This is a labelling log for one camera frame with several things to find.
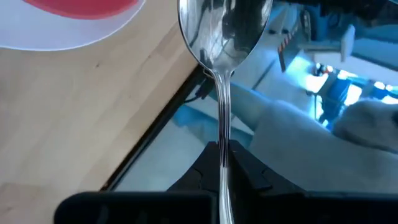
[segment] metal spoon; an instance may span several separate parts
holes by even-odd
[[[220,148],[220,223],[234,223],[229,196],[229,84],[251,53],[268,21],[272,0],[178,0],[178,19],[188,49],[215,79]]]

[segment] black cable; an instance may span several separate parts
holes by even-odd
[[[199,98],[200,98],[200,95],[197,95],[197,96],[190,98],[189,100],[185,100],[184,103],[191,103]]]

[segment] black stand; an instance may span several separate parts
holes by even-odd
[[[230,142],[229,154],[235,223],[258,223],[257,208],[261,197],[303,192],[264,165],[237,141]],[[219,187],[220,150],[217,143],[209,142],[191,168],[168,191],[204,190],[218,198]]]

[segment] white fabric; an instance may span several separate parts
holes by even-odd
[[[249,150],[278,174],[305,190],[398,193],[398,155],[339,139],[283,101],[265,103]]]

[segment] blue object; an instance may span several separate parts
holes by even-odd
[[[188,126],[193,123],[209,119],[209,116],[201,111],[182,105],[174,114],[173,121],[178,127]]]
[[[351,85],[351,80],[341,80],[339,78],[332,84],[325,96],[322,97],[322,110],[319,122],[323,123],[325,120],[329,122],[327,129],[332,128],[332,122],[339,117],[340,111],[347,99],[348,88]]]
[[[373,87],[372,92],[370,94],[371,98],[376,98],[378,100],[382,100],[384,99],[384,97],[386,97],[389,94],[389,91],[386,89],[379,89],[377,87]]]

